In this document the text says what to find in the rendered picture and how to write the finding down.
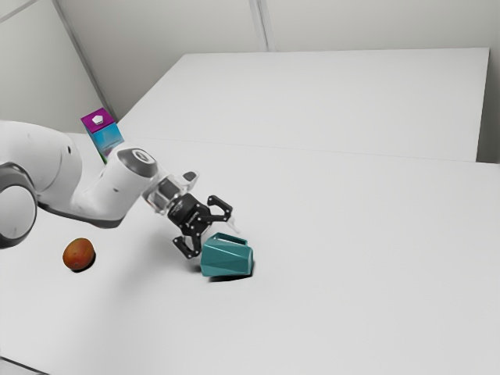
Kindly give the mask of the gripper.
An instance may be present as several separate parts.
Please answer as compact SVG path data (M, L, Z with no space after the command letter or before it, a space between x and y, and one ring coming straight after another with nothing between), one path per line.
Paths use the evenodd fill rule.
M202 234L208 228L208 223L224 222L233 232L239 233L231 205L216 195L210 195L207 199L207 206L193 195L185 194L174 202L167 213L168 219L179 227L182 233L181 236L173 239L173 243L187 259L201 254ZM217 207L221 213L212 213L211 207Z

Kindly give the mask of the carton with purple top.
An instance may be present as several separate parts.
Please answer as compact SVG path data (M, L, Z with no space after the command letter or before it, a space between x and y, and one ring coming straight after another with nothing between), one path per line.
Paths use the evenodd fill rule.
M80 118L85 130L97 149L104 164L111 151L124 142L114 118L104 108L100 108Z

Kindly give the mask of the orange red round fruit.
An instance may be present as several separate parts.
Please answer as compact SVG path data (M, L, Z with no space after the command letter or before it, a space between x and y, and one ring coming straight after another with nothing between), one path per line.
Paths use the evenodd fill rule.
M93 244L84 237L71 241L62 254L64 265L73 272L90 267L95 257L96 253Z

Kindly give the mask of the teal faceted mug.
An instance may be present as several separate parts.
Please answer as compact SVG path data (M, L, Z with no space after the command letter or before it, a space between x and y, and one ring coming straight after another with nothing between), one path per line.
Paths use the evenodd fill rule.
M202 246L200 267L204 277L248 276L253 271L253 249L245 239L215 233Z

